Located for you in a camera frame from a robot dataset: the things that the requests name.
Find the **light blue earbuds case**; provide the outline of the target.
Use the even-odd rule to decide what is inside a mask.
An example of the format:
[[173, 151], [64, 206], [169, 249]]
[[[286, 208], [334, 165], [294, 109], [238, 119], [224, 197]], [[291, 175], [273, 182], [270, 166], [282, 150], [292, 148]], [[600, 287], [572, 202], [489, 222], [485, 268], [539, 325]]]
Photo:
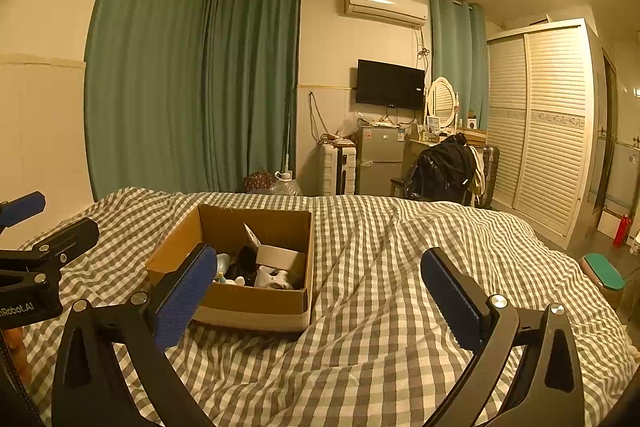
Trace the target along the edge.
[[230, 256], [226, 253], [217, 255], [217, 277], [224, 277], [229, 269]]

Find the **black item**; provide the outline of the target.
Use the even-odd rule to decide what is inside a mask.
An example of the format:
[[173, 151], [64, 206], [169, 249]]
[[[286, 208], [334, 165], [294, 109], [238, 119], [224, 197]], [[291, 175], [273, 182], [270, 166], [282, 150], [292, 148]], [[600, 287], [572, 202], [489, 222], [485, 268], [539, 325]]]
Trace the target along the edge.
[[232, 282], [238, 277], [242, 277], [245, 286], [253, 286], [258, 268], [256, 259], [257, 251], [252, 247], [244, 246], [235, 260], [230, 263], [229, 269], [224, 277], [227, 281]]

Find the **white tube with label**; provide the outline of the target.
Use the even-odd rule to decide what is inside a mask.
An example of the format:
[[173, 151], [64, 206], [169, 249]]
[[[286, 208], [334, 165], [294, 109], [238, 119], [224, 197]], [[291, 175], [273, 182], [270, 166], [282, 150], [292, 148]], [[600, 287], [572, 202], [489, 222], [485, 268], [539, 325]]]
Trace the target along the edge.
[[306, 255], [300, 251], [263, 244], [248, 226], [244, 225], [248, 240], [255, 248], [258, 265], [285, 270], [298, 275], [303, 275], [306, 269]]

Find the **brown cardboard box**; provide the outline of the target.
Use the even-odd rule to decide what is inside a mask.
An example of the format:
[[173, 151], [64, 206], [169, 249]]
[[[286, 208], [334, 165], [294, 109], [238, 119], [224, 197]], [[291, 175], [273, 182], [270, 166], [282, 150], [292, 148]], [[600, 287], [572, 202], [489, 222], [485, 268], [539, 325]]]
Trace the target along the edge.
[[218, 268], [194, 314], [196, 321], [300, 333], [310, 324], [313, 224], [309, 211], [201, 204], [163, 239], [145, 268], [156, 284], [194, 247], [212, 247]]

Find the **grey checkered bed sheet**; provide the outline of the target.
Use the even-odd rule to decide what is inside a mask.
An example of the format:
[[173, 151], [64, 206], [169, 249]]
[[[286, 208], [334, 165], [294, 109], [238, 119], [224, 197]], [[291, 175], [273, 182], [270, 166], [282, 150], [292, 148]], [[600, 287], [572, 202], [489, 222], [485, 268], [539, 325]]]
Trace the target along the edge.
[[127, 187], [85, 210], [98, 245], [63, 273], [64, 306], [121, 303], [145, 261], [196, 206], [306, 210], [314, 217], [310, 324], [258, 335], [192, 324], [167, 355], [218, 426], [420, 426], [469, 362], [426, 290], [438, 247], [487, 294], [561, 303], [582, 370], [585, 422], [600, 423], [637, 362], [620, 319], [578, 263], [509, 213], [375, 196], [164, 193]]

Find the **black clothes pile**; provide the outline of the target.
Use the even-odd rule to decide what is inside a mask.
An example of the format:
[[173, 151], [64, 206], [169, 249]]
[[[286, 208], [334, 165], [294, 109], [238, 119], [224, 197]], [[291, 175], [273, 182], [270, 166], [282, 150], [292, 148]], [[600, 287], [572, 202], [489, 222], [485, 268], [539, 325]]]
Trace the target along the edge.
[[448, 136], [418, 155], [402, 184], [404, 199], [472, 205], [472, 184], [483, 169], [462, 133]]

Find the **green topped stool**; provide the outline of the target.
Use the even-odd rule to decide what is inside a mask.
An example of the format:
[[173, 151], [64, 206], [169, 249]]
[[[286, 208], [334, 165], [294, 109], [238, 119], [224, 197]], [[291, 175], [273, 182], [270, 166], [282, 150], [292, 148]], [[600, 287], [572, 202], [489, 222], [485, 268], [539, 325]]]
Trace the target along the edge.
[[624, 295], [626, 281], [620, 272], [603, 255], [597, 253], [586, 254], [579, 260], [582, 268], [589, 280], [599, 288], [608, 304], [616, 310]]

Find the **floral fabric bag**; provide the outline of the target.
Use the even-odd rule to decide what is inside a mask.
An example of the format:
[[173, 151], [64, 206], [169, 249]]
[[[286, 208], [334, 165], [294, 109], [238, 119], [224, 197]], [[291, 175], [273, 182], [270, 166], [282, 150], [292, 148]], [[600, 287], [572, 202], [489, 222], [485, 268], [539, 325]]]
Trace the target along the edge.
[[276, 183], [277, 177], [272, 172], [260, 170], [250, 173], [244, 178], [243, 188], [245, 193], [269, 194]]

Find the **white dressing table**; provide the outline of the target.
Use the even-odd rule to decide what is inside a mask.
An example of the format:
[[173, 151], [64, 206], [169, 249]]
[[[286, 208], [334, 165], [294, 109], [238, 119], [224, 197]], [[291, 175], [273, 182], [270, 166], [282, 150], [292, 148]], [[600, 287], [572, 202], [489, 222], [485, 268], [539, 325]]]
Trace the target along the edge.
[[401, 173], [407, 174], [416, 161], [416, 158], [418, 158], [424, 150], [436, 146], [445, 140], [446, 138], [444, 136], [438, 136], [435, 141], [426, 142], [412, 138], [405, 139], [404, 151], [402, 152]]

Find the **clear large water jug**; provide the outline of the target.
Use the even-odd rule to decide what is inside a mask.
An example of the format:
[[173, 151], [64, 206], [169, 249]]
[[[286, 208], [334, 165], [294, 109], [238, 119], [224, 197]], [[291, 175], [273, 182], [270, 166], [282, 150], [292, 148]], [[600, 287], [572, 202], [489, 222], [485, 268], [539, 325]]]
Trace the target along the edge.
[[271, 193], [276, 195], [302, 196], [302, 190], [294, 179], [291, 170], [277, 171], [274, 176], [276, 182], [271, 187]]

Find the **silver mini fridge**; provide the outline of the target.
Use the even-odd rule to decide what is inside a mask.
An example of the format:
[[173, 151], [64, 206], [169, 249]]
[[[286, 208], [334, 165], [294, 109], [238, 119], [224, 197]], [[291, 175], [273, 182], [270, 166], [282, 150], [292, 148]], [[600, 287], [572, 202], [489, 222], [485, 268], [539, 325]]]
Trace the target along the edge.
[[360, 195], [390, 195], [390, 180], [399, 178], [404, 132], [392, 127], [362, 127], [357, 144], [356, 190]]

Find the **red fire extinguisher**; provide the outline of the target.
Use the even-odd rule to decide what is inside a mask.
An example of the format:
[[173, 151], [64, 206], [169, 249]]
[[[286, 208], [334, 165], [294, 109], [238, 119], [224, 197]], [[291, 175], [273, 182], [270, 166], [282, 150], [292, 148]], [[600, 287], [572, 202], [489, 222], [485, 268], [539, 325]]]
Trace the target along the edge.
[[620, 218], [620, 223], [618, 224], [615, 236], [614, 236], [614, 241], [613, 241], [613, 246], [616, 248], [620, 248], [622, 247], [627, 239], [628, 233], [629, 233], [629, 229], [631, 226], [631, 217], [629, 217], [628, 215], [623, 215], [623, 217]]

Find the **white hard suitcase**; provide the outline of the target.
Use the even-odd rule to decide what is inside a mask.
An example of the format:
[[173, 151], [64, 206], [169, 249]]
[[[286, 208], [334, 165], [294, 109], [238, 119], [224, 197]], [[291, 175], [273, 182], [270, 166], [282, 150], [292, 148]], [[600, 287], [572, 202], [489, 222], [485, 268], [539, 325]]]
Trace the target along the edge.
[[349, 140], [319, 147], [319, 184], [322, 196], [354, 195], [356, 192], [357, 151]]

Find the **white oval vanity mirror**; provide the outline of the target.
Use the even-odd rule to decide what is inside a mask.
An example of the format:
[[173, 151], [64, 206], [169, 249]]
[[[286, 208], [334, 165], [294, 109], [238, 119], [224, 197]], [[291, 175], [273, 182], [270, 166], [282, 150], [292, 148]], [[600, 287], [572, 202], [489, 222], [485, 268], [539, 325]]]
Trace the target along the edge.
[[432, 81], [426, 95], [427, 117], [437, 118], [439, 126], [448, 128], [456, 122], [458, 113], [458, 94], [445, 77]]

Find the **large green curtain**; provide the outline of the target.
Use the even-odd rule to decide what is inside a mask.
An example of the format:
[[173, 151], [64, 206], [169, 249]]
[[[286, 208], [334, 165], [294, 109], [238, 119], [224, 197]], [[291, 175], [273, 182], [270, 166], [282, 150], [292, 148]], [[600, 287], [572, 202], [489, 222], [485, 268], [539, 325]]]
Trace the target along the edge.
[[92, 193], [236, 192], [293, 168], [302, 0], [96, 0], [85, 50]]

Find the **white louvered wardrobe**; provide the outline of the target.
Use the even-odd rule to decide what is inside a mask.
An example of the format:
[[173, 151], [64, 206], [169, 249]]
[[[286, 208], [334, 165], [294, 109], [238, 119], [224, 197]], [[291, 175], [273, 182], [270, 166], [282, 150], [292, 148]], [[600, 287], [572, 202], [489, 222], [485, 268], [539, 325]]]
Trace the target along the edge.
[[487, 41], [487, 141], [500, 152], [494, 205], [562, 248], [575, 235], [592, 175], [597, 44], [582, 18]]

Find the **narrow green curtain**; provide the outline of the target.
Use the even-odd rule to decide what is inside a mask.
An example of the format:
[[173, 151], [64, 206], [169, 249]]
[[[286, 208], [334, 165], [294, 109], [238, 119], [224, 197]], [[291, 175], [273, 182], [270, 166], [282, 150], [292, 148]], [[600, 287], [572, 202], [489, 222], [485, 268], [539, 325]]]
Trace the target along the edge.
[[469, 113], [485, 130], [489, 116], [489, 69], [486, 20], [476, 3], [430, 0], [432, 76], [445, 77], [459, 95], [459, 116]]

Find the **black wall television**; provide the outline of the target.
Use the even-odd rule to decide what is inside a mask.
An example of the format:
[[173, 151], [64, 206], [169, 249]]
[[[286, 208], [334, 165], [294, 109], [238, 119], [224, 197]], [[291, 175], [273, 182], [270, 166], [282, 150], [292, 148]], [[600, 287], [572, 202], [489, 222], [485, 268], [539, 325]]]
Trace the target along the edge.
[[415, 110], [424, 106], [425, 72], [423, 69], [390, 63], [359, 60], [356, 102]]

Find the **white wall air conditioner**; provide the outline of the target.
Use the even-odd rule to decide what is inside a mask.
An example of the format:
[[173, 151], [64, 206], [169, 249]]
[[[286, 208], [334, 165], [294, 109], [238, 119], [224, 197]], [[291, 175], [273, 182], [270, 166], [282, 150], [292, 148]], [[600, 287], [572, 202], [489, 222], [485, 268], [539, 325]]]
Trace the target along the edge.
[[414, 0], [344, 0], [344, 13], [413, 28], [423, 27], [428, 19], [427, 5]]

